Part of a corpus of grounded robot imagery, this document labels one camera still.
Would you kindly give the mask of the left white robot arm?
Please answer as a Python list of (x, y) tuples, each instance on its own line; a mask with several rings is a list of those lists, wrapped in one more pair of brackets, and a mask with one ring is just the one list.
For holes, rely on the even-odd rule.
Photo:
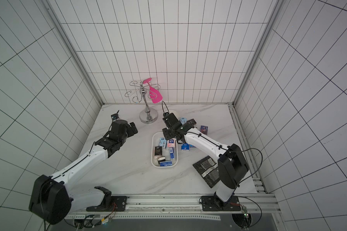
[(96, 186), (80, 194), (72, 194), (71, 191), (81, 178), (119, 151), (127, 138), (137, 133), (138, 130), (133, 122), (114, 120), (106, 134), (94, 142), (85, 154), (53, 175), (41, 175), (35, 180), (29, 211), (49, 224), (55, 225), (69, 213), (80, 209), (110, 210), (112, 193), (102, 186)]

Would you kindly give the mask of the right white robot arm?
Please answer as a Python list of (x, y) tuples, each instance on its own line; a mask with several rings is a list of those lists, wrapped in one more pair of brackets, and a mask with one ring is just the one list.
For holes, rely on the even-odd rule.
[(193, 145), (217, 162), (220, 185), (212, 202), (215, 208), (224, 210), (249, 171), (243, 151), (236, 144), (229, 146), (208, 137), (195, 127), (194, 119), (182, 124), (173, 113), (166, 112), (163, 114), (163, 121), (166, 125), (163, 129), (165, 139), (175, 138), (177, 141)]

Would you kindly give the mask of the small black tissue pack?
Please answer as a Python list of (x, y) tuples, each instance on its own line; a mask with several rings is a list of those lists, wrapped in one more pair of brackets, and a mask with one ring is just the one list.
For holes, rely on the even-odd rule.
[(197, 124), (197, 122), (195, 121), (195, 119), (190, 119), (190, 120), (188, 120), (187, 121), (189, 124), (191, 124), (191, 125), (196, 125)]

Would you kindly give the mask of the blue orange tissue pack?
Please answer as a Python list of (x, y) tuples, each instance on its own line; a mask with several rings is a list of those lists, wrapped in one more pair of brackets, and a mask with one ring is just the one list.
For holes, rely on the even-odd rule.
[(201, 133), (207, 135), (208, 134), (208, 126), (201, 125), (200, 131), (201, 131)]

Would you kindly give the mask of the blue white pack second row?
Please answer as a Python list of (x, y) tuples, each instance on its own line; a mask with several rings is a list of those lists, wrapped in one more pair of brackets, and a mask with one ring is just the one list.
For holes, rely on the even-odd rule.
[(190, 145), (187, 143), (181, 144), (181, 150), (182, 151), (189, 151), (190, 150)]

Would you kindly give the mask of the light blue tissue pack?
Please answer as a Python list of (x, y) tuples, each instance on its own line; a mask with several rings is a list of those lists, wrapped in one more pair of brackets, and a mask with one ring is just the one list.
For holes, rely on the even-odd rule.
[(187, 119), (185, 117), (181, 117), (180, 122), (182, 125), (184, 125), (187, 122)]

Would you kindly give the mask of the pink Tempo side pack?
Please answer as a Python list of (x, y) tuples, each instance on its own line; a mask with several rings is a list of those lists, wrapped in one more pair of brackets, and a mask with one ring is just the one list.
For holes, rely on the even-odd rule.
[(167, 141), (167, 148), (175, 148), (176, 147), (176, 140), (170, 139)]

